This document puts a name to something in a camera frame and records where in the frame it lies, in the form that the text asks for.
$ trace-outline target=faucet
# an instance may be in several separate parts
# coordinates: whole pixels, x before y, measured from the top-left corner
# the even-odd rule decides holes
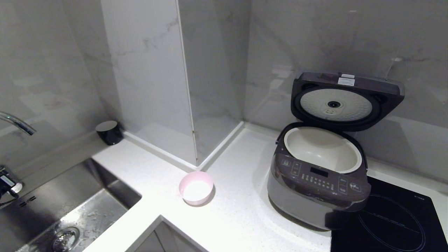
[[[36,132],[36,130],[29,124],[12,114],[0,111],[0,119],[11,123],[28,135],[33,135]],[[5,193],[9,193],[14,198],[13,200],[10,200],[8,202],[0,203],[0,206],[18,199],[18,193],[22,190],[22,188],[23,183],[16,180],[14,176],[10,172],[8,172],[8,168],[5,165],[0,164],[0,199]]]

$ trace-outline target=quartz countertop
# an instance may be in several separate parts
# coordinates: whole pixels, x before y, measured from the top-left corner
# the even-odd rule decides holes
[[[178,192],[185,171],[124,139],[93,158],[142,195],[85,251],[133,252],[160,219],[172,223],[209,252],[328,252],[331,232],[299,226],[278,214],[267,198],[267,175],[278,132],[247,127],[211,164],[213,199],[187,205]],[[446,185],[368,159],[372,177],[432,198],[448,237]]]

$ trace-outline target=black cooktop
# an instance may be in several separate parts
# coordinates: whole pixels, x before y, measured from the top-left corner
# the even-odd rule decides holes
[[[331,252],[448,252],[430,197],[368,178],[367,206],[332,232]]]

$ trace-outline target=small bowl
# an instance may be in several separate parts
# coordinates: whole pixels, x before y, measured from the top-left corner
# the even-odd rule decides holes
[[[213,179],[205,172],[187,174],[179,184],[179,193],[184,201],[197,206],[205,203],[213,190]]]

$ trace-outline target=drain strainer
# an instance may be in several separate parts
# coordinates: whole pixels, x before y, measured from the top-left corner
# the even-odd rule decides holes
[[[49,244],[48,252],[67,252],[75,247],[79,240],[79,229],[68,227],[59,231]]]

